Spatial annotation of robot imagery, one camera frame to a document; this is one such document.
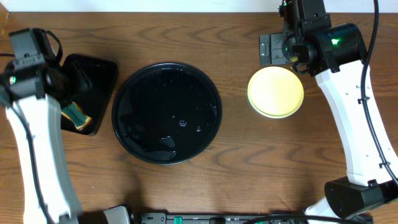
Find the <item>green and yellow sponge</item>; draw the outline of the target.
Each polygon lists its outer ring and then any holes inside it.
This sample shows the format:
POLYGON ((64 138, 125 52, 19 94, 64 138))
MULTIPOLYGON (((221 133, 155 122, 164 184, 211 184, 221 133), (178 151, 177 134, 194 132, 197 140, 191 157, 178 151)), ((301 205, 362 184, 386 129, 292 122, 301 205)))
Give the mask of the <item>green and yellow sponge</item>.
POLYGON ((92 121, 92 118, 84 114, 83 110, 74 101, 62 109, 62 115, 70 120, 75 129, 79 131, 87 127, 92 121))

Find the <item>yellow plate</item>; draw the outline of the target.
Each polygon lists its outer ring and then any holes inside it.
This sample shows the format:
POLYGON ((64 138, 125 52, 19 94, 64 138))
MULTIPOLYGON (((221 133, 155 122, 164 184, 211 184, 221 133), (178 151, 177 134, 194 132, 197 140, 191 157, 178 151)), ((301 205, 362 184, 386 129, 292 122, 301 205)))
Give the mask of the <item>yellow plate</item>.
POLYGON ((257 71, 250 79, 247 95, 299 96, 303 95, 302 82, 291 71, 282 67, 266 67, 257 71))

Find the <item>light blue plate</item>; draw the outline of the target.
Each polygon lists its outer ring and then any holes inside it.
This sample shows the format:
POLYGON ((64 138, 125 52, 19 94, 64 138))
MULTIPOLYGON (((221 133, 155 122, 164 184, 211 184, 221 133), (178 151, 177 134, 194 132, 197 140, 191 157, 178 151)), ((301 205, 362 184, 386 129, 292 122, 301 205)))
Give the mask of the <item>light blue plate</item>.
POLYGON ((261 96, 248 94, 252 108, 259 114, 282 119, 293 115, 303 103, 303 95, 299 96, 261 96))

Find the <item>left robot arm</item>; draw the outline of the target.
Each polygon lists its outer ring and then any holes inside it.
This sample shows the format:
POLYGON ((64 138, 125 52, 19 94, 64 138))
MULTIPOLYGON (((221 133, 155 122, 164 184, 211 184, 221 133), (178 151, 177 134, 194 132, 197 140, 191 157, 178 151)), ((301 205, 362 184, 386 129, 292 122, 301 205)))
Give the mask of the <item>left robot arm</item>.
POLYGON ((78 223, 83 209, 68 172, 61 134, 62 107, 77 125, 91 121, 72 97, 91 86, 76 65, 60 66, 49 30, 11 32, 14 51, 1 75, 1 104, 16 138, 24 188, 24 223, 78 223))

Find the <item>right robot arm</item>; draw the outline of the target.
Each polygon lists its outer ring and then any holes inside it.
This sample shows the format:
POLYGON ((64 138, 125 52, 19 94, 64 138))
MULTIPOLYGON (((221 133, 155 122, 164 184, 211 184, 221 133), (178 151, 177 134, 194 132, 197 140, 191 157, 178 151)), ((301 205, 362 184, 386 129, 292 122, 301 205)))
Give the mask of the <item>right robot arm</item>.
POLYGON ((300 223, 371 223, 366 212, 397 200, 397 155, 370 81, 373 45, 355 24, 333 26, 323 1, 283 0, 281 33, 259 38, 263 66, 304 66, 330 105, 346 158, 346 176, 325 184, 325 196, 300 223))

